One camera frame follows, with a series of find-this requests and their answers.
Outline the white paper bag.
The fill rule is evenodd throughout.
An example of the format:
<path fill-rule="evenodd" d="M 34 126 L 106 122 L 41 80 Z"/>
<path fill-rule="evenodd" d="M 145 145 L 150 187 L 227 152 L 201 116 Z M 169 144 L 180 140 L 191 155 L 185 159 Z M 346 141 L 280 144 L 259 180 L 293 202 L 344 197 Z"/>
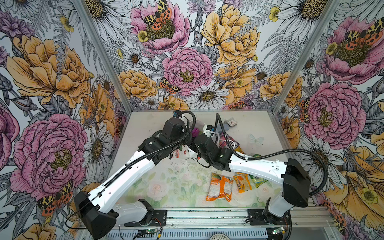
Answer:
<path fill-rule="evenodd" d="M 204 126 L 204 122 L 197 120 L 194 128 L 198 128 L 202 134 Z M 193 143 L 194 139 L 195 138 L 192 137 L 191 133 L 191 135 L 185 139 L 185 141 L 179 146 L 179 148 L 173 151 L 173 158 L 193 161 L 200 160 L 201 157 L 198 155 L 196 146 Z"/>

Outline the purple grape candy bag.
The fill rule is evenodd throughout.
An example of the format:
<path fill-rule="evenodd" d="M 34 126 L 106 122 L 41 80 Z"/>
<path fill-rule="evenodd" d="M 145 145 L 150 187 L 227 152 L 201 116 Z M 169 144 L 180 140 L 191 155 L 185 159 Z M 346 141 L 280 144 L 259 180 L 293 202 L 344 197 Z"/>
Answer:
<path fill-rule="evenodd" d="M 197 136 L 199 136 L 201 134 L 201 131 L 198 129 L 198 128 L 194 128 L 192 130 L 192 137 L 193 138 L 196 138 Z"/>

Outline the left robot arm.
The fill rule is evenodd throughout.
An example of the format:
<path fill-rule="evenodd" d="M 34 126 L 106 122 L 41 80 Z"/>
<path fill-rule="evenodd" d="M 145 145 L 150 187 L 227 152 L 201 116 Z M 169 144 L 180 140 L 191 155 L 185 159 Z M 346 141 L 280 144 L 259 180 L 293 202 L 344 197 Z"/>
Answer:
<path fill-rule="evenodd" d="M 196 116 L 191 111 L 174 111 L 161 131 L 145 139 L 134 155 L 109 179 L 86 193 L 74 197 L 75 215 L 79 216 L 93 239 L 106 236 L 116 224 L 124 224 L 123 213 L 114 210 L 120 197 L 161 160 L 171 158 L 181 145 L 192 142 Z"/>

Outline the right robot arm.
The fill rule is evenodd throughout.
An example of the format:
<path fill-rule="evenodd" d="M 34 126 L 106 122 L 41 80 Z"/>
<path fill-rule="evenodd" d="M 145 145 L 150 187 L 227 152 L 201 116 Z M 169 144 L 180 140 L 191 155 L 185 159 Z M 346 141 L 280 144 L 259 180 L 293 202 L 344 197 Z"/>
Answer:
<path fill-rule="evenodd" d="M 280 193 L 266 203 L 264 218 L 283 217 L 293 207 L 306 208 L 309 204 L 311 178 L 295 159 L 251 160 L 233 149 L 219 148 L 206 134 L 195 137 L 188 151 L 217 170 L 253 175 L 279 185 Z"/>

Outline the orange white snack packet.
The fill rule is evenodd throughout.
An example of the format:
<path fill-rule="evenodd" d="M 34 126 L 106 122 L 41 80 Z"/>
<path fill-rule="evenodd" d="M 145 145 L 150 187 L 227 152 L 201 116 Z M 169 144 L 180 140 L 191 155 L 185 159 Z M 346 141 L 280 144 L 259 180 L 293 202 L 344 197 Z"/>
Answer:
<path fill-rule="evenodd" d="M 211 183 L 206 200 L 213 202 L 219 199 L 225 199 L 227 202 L 232 200 L 232 189 L 234 179 L 217 173 L 211 174 Z"/>

